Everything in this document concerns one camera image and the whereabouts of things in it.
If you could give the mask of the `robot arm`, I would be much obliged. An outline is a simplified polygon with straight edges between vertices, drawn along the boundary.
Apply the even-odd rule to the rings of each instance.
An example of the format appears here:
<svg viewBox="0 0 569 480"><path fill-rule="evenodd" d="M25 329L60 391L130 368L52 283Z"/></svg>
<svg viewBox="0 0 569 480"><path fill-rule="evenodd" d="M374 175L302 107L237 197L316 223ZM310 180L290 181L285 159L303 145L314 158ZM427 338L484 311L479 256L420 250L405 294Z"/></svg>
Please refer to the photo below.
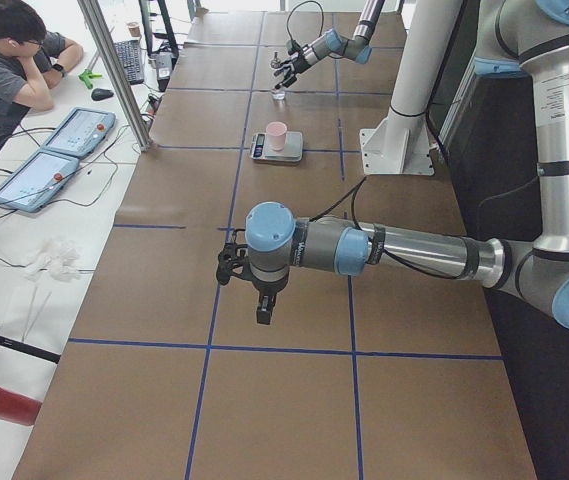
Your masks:
<svg viewBox="0 0 569 480"><path fill-rule="evenodd" d="M233 245L220 254L220 282L237 275L258 290L259 323L270 322L291 267L356 276L366 265L398 263L507 292L569 328L569 1L484 1L479 10L476 72L533 82L542 231L531 242L457 235L448 180L430 176L429 157L414 152L460 9L418 3L388 114L361 134L364 175L374 183L366 211L380 208L381 222L297 218L266 202L249 212L238 258Z"/></svg>
<svg viewBox="0 0 569 480"><path fill-rule="evenodd" d="M323 32L313 42L300 45L292 36L289 23L286 23L289 57L275 68L273 75L281 76L275 85L276 90L290 87L297 77L327 57L347 59L358 64L366 64L372 53L370 41L374 35L384 0L367 1L351 38L338 33L334 28Z"/></svg>

